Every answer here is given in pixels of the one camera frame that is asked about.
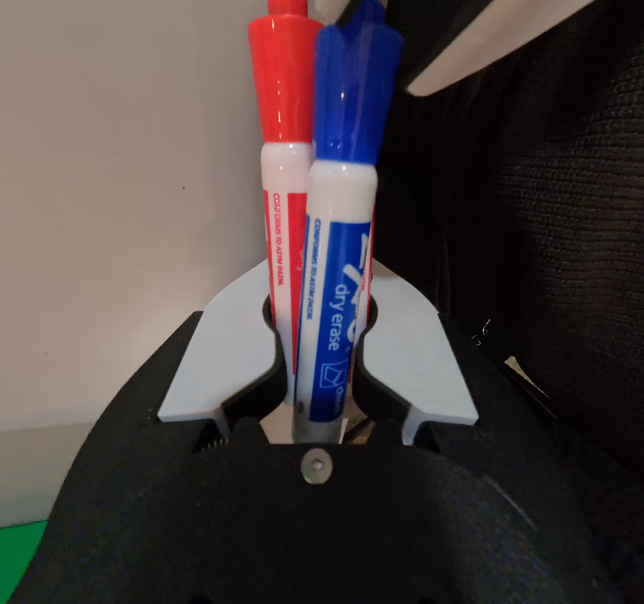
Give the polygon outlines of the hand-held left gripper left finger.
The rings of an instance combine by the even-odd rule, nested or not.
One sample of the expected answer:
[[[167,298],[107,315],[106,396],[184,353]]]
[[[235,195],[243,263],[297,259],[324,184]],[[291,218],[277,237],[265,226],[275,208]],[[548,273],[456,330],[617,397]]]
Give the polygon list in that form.
[[[254,390],[266,407],[243,408],[261,420],[286,391],[279,335],[265,318],[269,266],[262,262],[231,282],[205,306],[158,410],[163,423],[212,420],[229,436],[242,399]]]

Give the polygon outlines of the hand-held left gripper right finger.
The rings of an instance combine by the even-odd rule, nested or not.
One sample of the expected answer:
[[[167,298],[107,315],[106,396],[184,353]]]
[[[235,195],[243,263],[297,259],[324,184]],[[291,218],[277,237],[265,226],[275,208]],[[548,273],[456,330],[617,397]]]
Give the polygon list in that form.
[[[439,313],[400,277],[373,277],[356,347],[352,395],[374,422],[392,420],[412,446],[425,423],[472,426],[479,413]]]

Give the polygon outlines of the green plastic bin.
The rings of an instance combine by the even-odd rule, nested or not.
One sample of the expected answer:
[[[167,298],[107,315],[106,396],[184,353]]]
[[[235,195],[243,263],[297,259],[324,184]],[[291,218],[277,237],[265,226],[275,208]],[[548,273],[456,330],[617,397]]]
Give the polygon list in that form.
[[[1,528],[1,603],[6,603],[34,557],[48,520]]]

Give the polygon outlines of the red dry erase marker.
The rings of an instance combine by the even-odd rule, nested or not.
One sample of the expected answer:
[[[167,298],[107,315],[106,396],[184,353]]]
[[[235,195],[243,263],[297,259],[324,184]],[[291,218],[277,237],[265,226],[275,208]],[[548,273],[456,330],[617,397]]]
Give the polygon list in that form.
[[[262,130],[261,177],[273,324],[292,406],[312,145],[314,40],[322,23],[307,0],[268,0],[247,28]]]
[[[375,206],[372,212],[372,220],[370,224],[370,231],[368,235],[368,246],[366,251],[365,261],[365,290],[370,294],[370,285],[372,281],[372,263],[373,263],[373,245],[374,245],[374,226],[375,226]]]

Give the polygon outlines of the blue dry erase marker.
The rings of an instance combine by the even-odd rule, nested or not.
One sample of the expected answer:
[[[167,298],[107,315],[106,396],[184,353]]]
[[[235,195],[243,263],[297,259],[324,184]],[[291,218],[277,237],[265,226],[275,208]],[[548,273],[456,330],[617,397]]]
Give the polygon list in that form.
[[[292,438],[339,441],[366,286],[377,190],[375,165],[395,90],[403,37],[385,7],[363,0],[314,44],[313,144]]]

